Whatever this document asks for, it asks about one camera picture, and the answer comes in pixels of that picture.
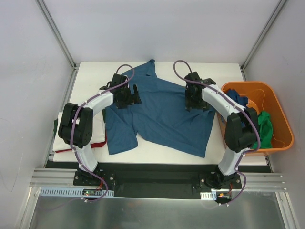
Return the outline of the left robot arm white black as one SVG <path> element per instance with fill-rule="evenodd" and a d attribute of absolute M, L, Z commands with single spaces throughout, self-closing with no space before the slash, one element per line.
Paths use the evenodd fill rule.
<path fill-rule="evenodd" d="M 137 85 L 129 87 L 132 78 L 115 73 L 112 80 L 99 89 L 97 94 L 80 104 L 67 103 L 58 129 L 59 138 L 70 146 L 75 154 L 79 169 L 85 172 L 84 180 L 91 186 L 105 186 L 105 181 L 96 171 L 98 161 L 90 141 L 93 135 L 93 118 L 106 107 L 115 104 L 119 109 L 141 104 Z"/>

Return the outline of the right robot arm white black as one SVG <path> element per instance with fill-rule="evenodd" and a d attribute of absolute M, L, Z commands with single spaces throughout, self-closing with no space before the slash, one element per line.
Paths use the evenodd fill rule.
<path fill-rule="evenodd" d="M 258 142 L 258 114 L 246 108 L 221 91 L 212 79 L 201 79 L 197 72 L 184 78 L 187 110 L 213 107 L 225 120 L 226 150 L 214 173 L 204 183 L 214 189 L 226 188 L 237 176 L 238 166 L 245 153 Z"/>

